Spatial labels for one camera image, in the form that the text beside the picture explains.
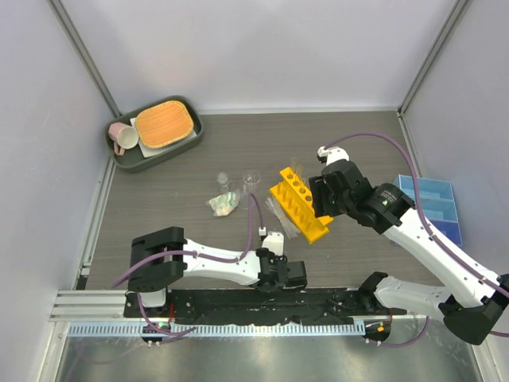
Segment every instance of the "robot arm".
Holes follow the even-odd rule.
[[[445,286],[408,283],[376,272],[367,289],[385,307],[397,307],[443,320],[458,337],[478,345],[489,334],[507,299],[466,271],[426,233],[414,202],[392,184],[372,187],[355,163],[339,147],[318,150],[326,163],[321,176],[309,179],[316,216],[348,215],[365,227],[401,245]],[[507,277],[499,277],[470,258],[429,221],[435,236],[468,265],[507,289]]]
[[[180,227],[140,236],[131,244],[131,266],[165,251],[184,251],[189,255],[172,255],[169,261],[161,257],[147,263],[130,275],[127,289],[141,294],[145,308],[156,308],[165,305],[167,286],[188,277],[229,280],[263,292],[306,287],[304,262],[289,262],[283,255],[284,236],[279,232],[266,234],[264,229],[260,234],[262,247],[243,258],[239,251],[206,247],[185,239]]]

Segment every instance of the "plastic bag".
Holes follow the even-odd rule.
[[[239,205],[241,193],[237,189],[229,193],[224,193],[218,197],[213,197],[206,205],[210,205],[214,216],[226,216]]]
[[[290,219],[285,215],[281,205],[278,202],[278,199],[275,197],[268,197],[265,201],[265,206],[279,219],[289,239],[293,239],[294,237],[297,237],[299,233],[301,233],[301,230],[297,228],[295,224],[292,223]]]

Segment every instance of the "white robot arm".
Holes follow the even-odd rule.
[[[371,187],[339,147],[321,147],[318,158],[327,166],[322,176],[309,179],[316,215],[345,214],[363,226],[372,227],[405,248],[444,284],[408,283],[377,272],[375,279],[368,283],[377,301],[388,308],[401,308],[443,320],[458,337],[480,344],[507,306],[507,299],[465,270],[429,237],[413,201],[398,187],[387,183]],[[434,235],[470,267],[507,289],[507,278],[480,265],[429,221],[427,224]]]

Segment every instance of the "plastic vial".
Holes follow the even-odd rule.
[[[221,194],[227,193],[230,191],[230,178],[227,173],[218,173],[217,174],[217,182],[220,185]]]
[[[297,168],[295,169],[295,178],[293,180],[293,185],[302,185],[302,184],[305,184],[304,166],[297,165]]]
[[[289,160],[289,169],[291,170],[288,174],[289,179],[293,179],[293,175],[297,171],[297,158],[292,157]]]

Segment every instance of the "cable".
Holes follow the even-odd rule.
[[[407,342],[403,342],[402,344],[387,344],[385,342],[378,343],[375,340],[369,340],[369,342],[376,343],[378,346],[384,346],[386,348],[404,348],[405,346],[413,345],[415,342],[417,342],[421,338],[423,338],[424,335],[426,334],[426,332],[428,331],[428,327],[429,327],[429,317],[426,316],[426,322],[424,324],[424,328],[422,328],[422,330],[419,333],[419,335],[416,336],[413,340],[410,340],[410,341],[407,341]]]
[[[357,133],[357,134],[350,134],[350,135],[346,135],[343,138],[340,138],[340,139],[338,139],[338,140],[336,140],[336,141],[334,141],[332,143],[329,143],[325,148],[328,149],[331,146],[335,146],[336,144],[338,144],[339,142],[344,141],[345,139],[354,138],[354,137],[360,137],[360,136],[371,136],[371,137],[376,137],[376,138],[384,139],[384,140],[388,141],[389,143],[391,143],[396,149],[398,149],[398,151],[401,153],[401,155],[405,159],[405,162],[408,165],[408,168],[410,169],[410,174],[411,174],[411,177],[412,177],[412,182],[414,183],[415,204],[417,205],[417,212],[418,212],[418,215],[419,215],[419,219],[420,219],[420,221],[422,223],[422,226],[424,227],[425,231],[428,233],[429,238],[431,240],[434,240],[435,243],[437,243],[438,247],[440,247],[447,255],[452,257],[458,264],[460,264],[471,275],[477,277],[479,281],[481,281],[482,283],[485,283],[486,285],[489,285],[491,288],[493,288],[497,292],[501,293],[506,298],[509,298],[509,292],[507,290],[503,289],[499,285],[495,284],[491,280],[489,280],[486,277],[484,277],[481,273],[476,271],[476,269],[470,267],[470,265],[468,265],[456,253],[454,253],[453,250],[451,250],[444,242],[442,242],[434,234],[433,230],[431,229],[431,227],[428,225],[428,222],[426,221],[426,218],[425,218],[425,215],[424,215],[424,210],[422,209],[422,203],[421,203],[421,197],[420,197],[420,193],[419,193],[419,185],[418,185],[417,174],[415,173],[415,168],[414,168],[414,166],[412,164],[410,156],[405,152],[405,150],[401,147],[401,145],[399,143],[397,143],[395,140],[393,140],[393,138],[391,138],[388,135],[385,135],[383,133]]]
[[[491,334],[492,336],[509,338],[509,333],[496,332],[496,331],[492,330],[492,331],[490,332],[490,334]]]
[[[248,201],[248,209],[247,209],[247,215],[248,215],[248,220],[249,220],[249,222],[248,222],[249,232],[247,234],[246,247],[244,248],[244,251],[242,252],[242,254],[240,255],[239,258],[225,259],[223,257],[207,255],[206,253],[199,253],[196,251],[186,251],[186,250],[164,251],[164,252],[156,253],[154,255],[150,255],[149,257],[144,258],[142,261],[137,262],[135,265],[130,267],[126,272],[124,272],[122,275],[120,275],[113,282],[113,285],[111,286],[111,288],[118,287],[120,284],[122,284],[124,281],[126,281],[134,271],[136,271],[140,267],[143,267],[145,264],[150,263],[151,261],[154,261],[155,259],[160,259],[161,257],[166,257],[166,256],[170,256],[170,255],[195,256],[195,257],[201,257],[203,259],[218,261],[220,263],[237,263],[240,260],[244,259],[244,257],[246,257],[247,253],[251,249],[251,244],[252,244],[252,240],[253,240],[253,219],[252,219],[252,214],[253,214],[252,204],[253,203],[252,203],[251,199],[254,201],[254,204],[255,204],[255,206],[258,210],[258,214],[260,216],[260,228],[264,227],[262,225],[263,224],[262,210],[260,209],[258,199],[256,198],[256,196],[253,193],[249,193],[249,196],[250,196],[250,199]]]
[[[385,322],[372,322],[371,324],[367,324],[365,327],[366,328],[370,328],[372,327],[373,325],[380,325],[380,326],[383,326],[383,324],[385,323],[386,326],[389,326],[392,324],[392,321],[394,320],[393,316],[392,316],[392,309],[391,308],[387,308],[387,310],[389,310],[389,320],[385,321]]]

